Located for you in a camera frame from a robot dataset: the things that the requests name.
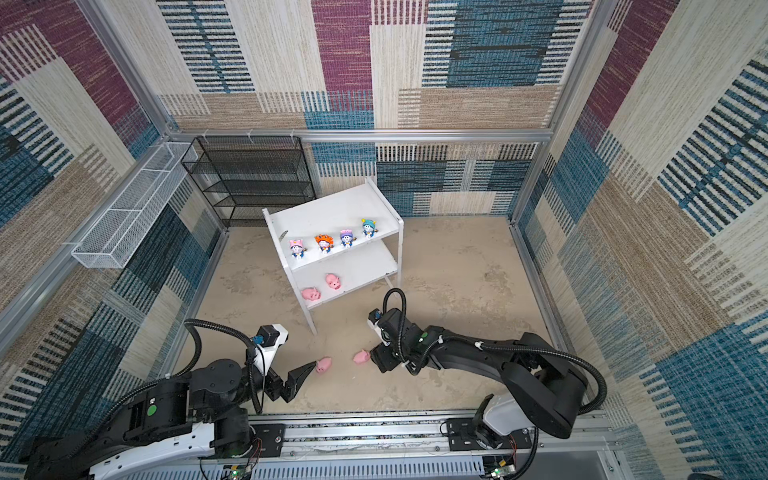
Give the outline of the pink pig toy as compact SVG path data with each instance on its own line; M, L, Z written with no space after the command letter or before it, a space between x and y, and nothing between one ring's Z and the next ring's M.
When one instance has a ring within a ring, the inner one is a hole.
M315 287L305 288L301 291L302 298L308 302L316 302L322 298L321 292Z
M361 350L353 356L353 362L357 365L362 365L370 360L370 353L366 350Z
M316 362L315 369L319 374L327 372L332 366L331 357L323 357Z
M342 286L341 279L332 273L329 273L325 276L325 281L331 290L339 290Z

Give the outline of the purple penguin toy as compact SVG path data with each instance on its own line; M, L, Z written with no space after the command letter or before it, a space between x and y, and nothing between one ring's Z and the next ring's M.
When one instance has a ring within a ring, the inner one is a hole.
M344 248L349 248L354 245L354 242L357 240L354 232L351 229L343 229L340 231L339 234L341 245Z

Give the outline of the orange-haired doll figure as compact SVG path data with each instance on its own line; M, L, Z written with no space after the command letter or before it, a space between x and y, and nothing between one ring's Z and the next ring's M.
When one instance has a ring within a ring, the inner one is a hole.
M319 234L315 236L315 241L322 253L330 254L334 248L334 240L330 235Z

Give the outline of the teal penguin toy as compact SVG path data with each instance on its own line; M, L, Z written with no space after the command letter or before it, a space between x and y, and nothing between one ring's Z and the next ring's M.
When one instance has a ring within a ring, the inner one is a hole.
M373 238L378 232L376 221L372 219L363 219L362 230L366 238Z

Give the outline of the pink-haired doll figure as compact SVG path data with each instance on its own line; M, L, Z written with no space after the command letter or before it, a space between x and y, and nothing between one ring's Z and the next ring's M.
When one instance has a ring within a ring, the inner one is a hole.
M290 249L291 255L297 259L303 258L306 252L306 247L302 239L290 240L289 249Z

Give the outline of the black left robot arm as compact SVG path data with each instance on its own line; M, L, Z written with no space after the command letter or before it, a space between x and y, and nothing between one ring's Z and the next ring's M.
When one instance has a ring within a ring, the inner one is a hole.
M279 324L248 336L207 320L183 323L194 342L179 372L149 381L119 399L94 427L63 438L38 438L25 458L27 479L112 479L187 458L257 459L264 439L249 421L245 403L262 413L266 400L291 402L313 373L309 362L285 378L271 363L288 332ZM245 346L245 360L197 365L201 330L231 336Z

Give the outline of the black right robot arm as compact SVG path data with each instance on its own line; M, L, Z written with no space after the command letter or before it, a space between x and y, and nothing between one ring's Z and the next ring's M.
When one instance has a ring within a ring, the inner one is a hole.
M487 340L440 326L420 328L408 320L407 299L399 288L384 296L382 307L367 319L380 343L371 351L383 373L402 367L412 376L429 368L460 370L502 384L505 395L490 395L481 404L478 429L505 436L535 427L567 439L578 416L602 406L608 386L586 360L553 348L527 332L519 339Z

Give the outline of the white two-tier shelf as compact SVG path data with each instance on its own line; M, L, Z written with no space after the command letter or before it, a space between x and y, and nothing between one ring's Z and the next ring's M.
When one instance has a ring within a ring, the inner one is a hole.
M299 302L311 333L317 332L312 311L379 281L390 287L400 287L403 276L404 220L367 177L364 183L322 198L272 213L263 210L264 220L280 264ZM378 232L366 238L362 220L376 221ZM357 240L344 248L339 234L351 229ZM322 253L315 236L330 235L334 248ZM289 241L302 239L306 247L303 258L291 255ZM339 290L331 290L325 281L329 273L342 282ZM316 302L304 300L301 291L315 287L322 298Z

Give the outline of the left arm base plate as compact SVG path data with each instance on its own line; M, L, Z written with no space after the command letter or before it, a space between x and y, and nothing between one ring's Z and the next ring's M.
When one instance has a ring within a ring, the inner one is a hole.
M249 449L243 459L278 458L281 456L287 425L283 423L251 424Z

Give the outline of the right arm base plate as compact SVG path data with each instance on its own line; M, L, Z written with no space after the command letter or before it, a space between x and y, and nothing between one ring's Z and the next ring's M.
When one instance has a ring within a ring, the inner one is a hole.
M517 447L532 447L531 430L512 431L502 436L480 421L469 417L454 417L445 420L440 432L448 439L451 451L504 450Z

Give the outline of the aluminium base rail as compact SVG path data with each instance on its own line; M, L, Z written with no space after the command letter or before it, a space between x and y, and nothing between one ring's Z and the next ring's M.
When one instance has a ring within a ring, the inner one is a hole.
M577 419L567 439L531 432L530 449L451 451L441 424L469 410L276 414L287 425L281 456L176 459L112 479L497 479L536 456L528 479L630 479L606 415Z

